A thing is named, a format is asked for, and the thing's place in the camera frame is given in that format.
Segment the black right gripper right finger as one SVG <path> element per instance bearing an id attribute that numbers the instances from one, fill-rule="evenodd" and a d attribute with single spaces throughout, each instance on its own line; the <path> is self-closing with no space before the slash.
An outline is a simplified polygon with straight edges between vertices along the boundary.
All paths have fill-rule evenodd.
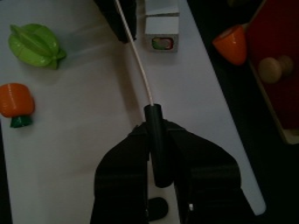
<path id="1" fill-rule="evenodd" d="M 255 214 L 240 188 L 235 158 L 176 123 L 168 122 L 166 128 L 180 223 L 247 224 Z"/>

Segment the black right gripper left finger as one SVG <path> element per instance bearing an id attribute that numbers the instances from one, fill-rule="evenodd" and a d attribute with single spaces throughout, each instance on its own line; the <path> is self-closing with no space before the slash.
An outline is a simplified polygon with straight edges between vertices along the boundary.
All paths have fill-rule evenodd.
<path id="1" fill-rule="evenodd" d="M 142 124 L 101 158 L 89 224 L 148 224 L 147 144 Z"/>

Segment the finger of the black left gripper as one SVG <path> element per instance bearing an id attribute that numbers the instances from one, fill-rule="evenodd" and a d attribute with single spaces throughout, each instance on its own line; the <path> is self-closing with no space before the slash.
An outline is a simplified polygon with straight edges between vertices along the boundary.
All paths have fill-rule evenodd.
<path id="1" fill-rule="evenodd" d="M 132 38 L 136 39 L 136 0 L 119 0 Z M 128 41 L 124 23 L 120 17 L 119 40 Z"/>
<path id="2" fill-rule="evenodd" d="M 128 25 L 125 11 L 131 7 L 131 0 L 93 0 L 109 28 L 121 43 L 128 42 L 125 26 Z"/>

